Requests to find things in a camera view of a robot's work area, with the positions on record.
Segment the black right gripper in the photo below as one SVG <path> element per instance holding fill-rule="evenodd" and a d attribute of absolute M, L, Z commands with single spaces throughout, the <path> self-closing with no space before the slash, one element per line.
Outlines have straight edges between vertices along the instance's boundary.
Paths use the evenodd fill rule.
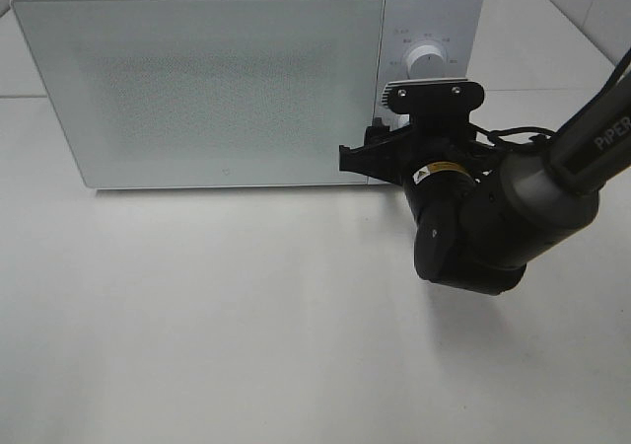
<path fill-rule="evenodd" d="M 466 115 L 415 118 L 397 129 L 381 122 L 366 128 L 363 146 L 338 147 L 338 167 L 341 172 L 379 176 L 407 194 L 433 183 L 463 197 L 482 176 L 484 150 L 476 137 Z"/>

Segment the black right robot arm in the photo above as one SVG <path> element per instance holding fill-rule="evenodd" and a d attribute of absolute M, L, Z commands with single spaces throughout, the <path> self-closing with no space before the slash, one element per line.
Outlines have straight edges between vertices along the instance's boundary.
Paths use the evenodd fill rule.
<path fill-rule="evenodd" d="M 339 168 L 403 190 L 424 280 L 486 295 L 514 288 L 527 264 L 596 218 L 599 193 L 630 165 L 630 60 L 557 130 L 486 130 L 470 116 L 482 86 L 465 78 L 388 83 L 364 143 Z"/>

